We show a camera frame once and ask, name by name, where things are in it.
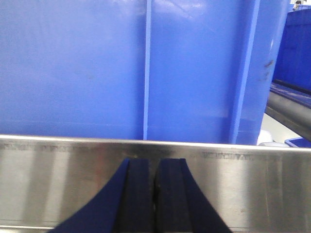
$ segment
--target blue bin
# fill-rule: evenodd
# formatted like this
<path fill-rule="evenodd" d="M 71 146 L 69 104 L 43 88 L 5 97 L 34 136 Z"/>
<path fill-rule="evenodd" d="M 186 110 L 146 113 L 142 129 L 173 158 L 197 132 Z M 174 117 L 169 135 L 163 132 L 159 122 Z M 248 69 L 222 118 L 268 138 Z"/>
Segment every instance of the blue bin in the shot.
<path fill-rule="evenodd" d="M 274 82 L 311 94 L 311 9 L 289 12 Z"/>
<path fill-rule="evenodd" d="M 289 145 L 290 147 L 305 147 L 311 148 L 311 142 L 304 139 L 303 137 L 296 137 L 285 140 L 285 144 Z"/>
<path fill-rule="evenodd" d="M 0 133 L 256 143 L 288 0 L 0 9 Z"/>

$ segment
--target metal edge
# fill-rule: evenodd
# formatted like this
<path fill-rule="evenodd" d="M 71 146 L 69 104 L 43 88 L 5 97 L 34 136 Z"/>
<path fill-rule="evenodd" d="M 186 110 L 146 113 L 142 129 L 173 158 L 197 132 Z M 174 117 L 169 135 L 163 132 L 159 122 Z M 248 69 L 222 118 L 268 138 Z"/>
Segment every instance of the metal edge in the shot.
<path fill-rule="evenodd" d="M 35 142 L 54 142 L 54 143 L 88 143 L 88 144 L 132 144 L 132 145 L 162 145 L 162 146 L 185 146 L 196 148 L 222 148 L 222 149 L 243 149 L 259 151 L 287 151 L 287 152 L 309 152 L 309 148 L 281 148 L 281 147 L 263 147 L 249 145 L 233 144 L 209 144 L 209 143 L 189 143 L 189 142 L 168 142 L 168 141 L 149 141 L 149 140 L 125 140 L 125 139 L 103 139 L 103 138 L 80 138 L 80 137 L 54 137 L 54 136 L 31 136 L 31 135 L 10 135 L 0 134 L 1 140 L 27 140 Z"/>

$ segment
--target blue crate wall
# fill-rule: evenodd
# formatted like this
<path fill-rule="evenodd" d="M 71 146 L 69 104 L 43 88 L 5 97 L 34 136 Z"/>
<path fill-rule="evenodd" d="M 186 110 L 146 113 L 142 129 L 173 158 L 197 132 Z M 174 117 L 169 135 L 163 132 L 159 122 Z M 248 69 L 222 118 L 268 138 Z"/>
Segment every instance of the blue crate wall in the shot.
<path fill-rule="evenodd" d="M 0 133 L 254 144 L 287 8 L 2 0 Z"/>
<path fill-rule="evenodd" d="M 289 12 L 274 80 L 311 92 L 311 9 Z"/>

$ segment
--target stainless steel bar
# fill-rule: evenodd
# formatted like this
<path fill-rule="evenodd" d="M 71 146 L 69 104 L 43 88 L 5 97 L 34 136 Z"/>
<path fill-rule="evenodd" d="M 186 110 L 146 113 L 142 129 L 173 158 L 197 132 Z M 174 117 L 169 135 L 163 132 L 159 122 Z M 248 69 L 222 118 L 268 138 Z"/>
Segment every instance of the stainless steel bar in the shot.
<path fill-rule="evenodd" d="M 311 149 L 0 135 L 0 232 L 55 227 L 126 157 L 185 158 L 234 232 L 311 231 Z"/>

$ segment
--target white floor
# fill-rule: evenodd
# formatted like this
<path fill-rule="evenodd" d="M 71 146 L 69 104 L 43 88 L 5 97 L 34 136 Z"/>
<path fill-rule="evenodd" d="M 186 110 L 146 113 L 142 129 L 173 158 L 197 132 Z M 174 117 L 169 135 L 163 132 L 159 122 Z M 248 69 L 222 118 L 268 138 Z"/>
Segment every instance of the white floor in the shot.
<path fill-rule="evenodd" d="M 263 116 L 261 129 L 268 131 L 272 135 L 272 139 L 280 143 L 284 143 L 286 139 L 300 137 L 267 114 Z"/>

